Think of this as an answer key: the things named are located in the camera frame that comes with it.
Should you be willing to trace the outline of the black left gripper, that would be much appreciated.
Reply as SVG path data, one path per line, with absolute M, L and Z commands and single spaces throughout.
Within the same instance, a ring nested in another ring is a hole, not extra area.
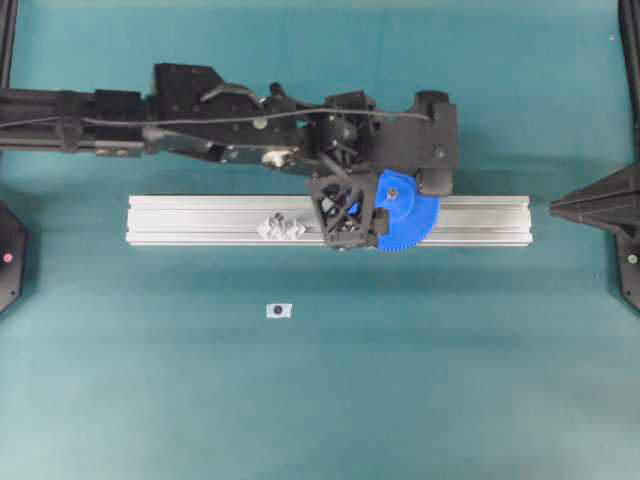
M 299 168 L 332 249 L 375 249 L 389 215 L 376 205 L 384 128 L 362 90 L 325 99 L 325 113 L 303 116 Z

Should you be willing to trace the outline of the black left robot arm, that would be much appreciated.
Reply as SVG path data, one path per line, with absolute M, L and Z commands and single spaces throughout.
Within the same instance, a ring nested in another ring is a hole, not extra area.
M 204 66 L 158 64 L 150 94 L 1 92 L 5 150 L 140 157 L 171 152 L 215 164 L 255 164 L 306 178 L 325 243 L 376 247 L 391 227 L 377 201 L 371 154 L 378 130 L 356 92 L 309 104 L 272 84 L 266 97 Z

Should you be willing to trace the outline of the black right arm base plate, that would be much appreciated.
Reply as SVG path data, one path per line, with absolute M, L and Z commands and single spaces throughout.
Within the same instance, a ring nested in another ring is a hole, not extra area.
M 623 299 L 639 312 L 639 242 L 615 236 L 619 287 Z

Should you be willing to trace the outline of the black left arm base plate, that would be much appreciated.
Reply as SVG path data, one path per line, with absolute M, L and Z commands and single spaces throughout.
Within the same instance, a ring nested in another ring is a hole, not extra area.
M 0 308 L 4 313 L 21 296 L 28 230 L 4 202 L 0 221 Z

